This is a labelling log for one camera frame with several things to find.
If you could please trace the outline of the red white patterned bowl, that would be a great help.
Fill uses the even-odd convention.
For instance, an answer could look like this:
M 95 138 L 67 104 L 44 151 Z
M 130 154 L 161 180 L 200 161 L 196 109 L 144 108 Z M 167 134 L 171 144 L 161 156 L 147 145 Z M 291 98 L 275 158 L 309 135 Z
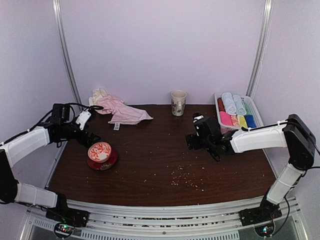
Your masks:
M 96 163 L 107 161 L 112 153 L 112 147 L 107 142 L 97 142 L 93 144 L 88 152 L 88 158 Z

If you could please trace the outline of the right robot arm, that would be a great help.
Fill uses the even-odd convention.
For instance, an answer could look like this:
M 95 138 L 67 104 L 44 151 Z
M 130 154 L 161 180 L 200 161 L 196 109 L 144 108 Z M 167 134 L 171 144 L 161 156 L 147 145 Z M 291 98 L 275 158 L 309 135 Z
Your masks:
M 259 126 L 241 127 L 222 133 L 219 123 L 212 117 L 196 113 L 193 116 L 195 133 L 185 137 L 190 150 L 205 150 L 215 160 L 255 150 L 283 150 L 288 161 L 268 188 L 256 210 L 259 220 L 268 220 L 276 207 L 300 178 L 314 166 L 315 154 L 319 153 L 316 137 L 297 114 L 290 114 L 285 120 Z

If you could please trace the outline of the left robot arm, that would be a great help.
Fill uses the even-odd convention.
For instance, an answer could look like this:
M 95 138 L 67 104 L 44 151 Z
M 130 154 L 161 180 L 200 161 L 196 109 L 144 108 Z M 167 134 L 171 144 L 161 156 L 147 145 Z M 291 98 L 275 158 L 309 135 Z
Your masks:
M 55 103 L 31 128 L 7 139 L 0 144 L 0 202 L 1 204 L 24 203 L 32 206 L 52 208 L 52 213 L 61 222 L 72 218 L 72 211 L 63 203 L 62 195 L 34 185 L 18 181 L 13 167 L 26 156 L 49 144 L 59 148 L 63 142 L 76 140 L 89 148 L 100 140 L 94 133 L 86 131 L 87 122 L 96 111 L 103 110 L 98 105 L 81 105 L 82 111 L 76 115 L 74 102 Z

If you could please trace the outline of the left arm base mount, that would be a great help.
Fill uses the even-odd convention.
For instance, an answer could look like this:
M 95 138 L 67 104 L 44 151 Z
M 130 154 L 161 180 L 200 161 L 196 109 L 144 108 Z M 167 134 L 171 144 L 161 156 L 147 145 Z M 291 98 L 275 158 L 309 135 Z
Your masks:
M 53 233 L 59 239 L 69 238 L 76 228 L 87 226 L 90 213 L 85 210 L 68 208 L 67 211 L 46 208 L 46 218 L 56 221 Z

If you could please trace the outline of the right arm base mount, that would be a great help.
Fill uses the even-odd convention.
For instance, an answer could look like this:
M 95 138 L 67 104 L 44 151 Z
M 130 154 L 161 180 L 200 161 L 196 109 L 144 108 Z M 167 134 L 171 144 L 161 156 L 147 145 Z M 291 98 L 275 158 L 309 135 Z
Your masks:
M 282 216 L 279 209 L 271 211 L 263 207 L 241 210 L 239 218 L 243 227 L 254 226 L 255 233 L 262 238 L 271 237 L 276 231 L 274 220 Z

